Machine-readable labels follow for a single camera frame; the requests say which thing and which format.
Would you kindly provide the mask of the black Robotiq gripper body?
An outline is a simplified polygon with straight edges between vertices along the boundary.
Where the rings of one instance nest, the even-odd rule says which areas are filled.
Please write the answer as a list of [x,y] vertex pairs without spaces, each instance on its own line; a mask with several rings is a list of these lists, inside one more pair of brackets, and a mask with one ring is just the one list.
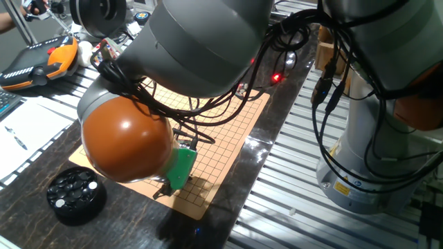
[[164,180],[164,181],[162,181],[162,184],[163,184],[162,185],[162,195],[172,196],[177,190],[182,190],[186,186],[186,184],[189,182],[190,182],[190,179],[188,179],[182,187],[180,187],[178,189],[174,189],[168,180]]

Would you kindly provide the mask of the person's bare hand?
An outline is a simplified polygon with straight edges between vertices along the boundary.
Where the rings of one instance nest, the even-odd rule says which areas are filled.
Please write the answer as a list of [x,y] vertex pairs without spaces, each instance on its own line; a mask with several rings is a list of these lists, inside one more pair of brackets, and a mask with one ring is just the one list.
[[20,10],[23,16],[27,14],[40,15],[48,8],[47,0],[22,0]]

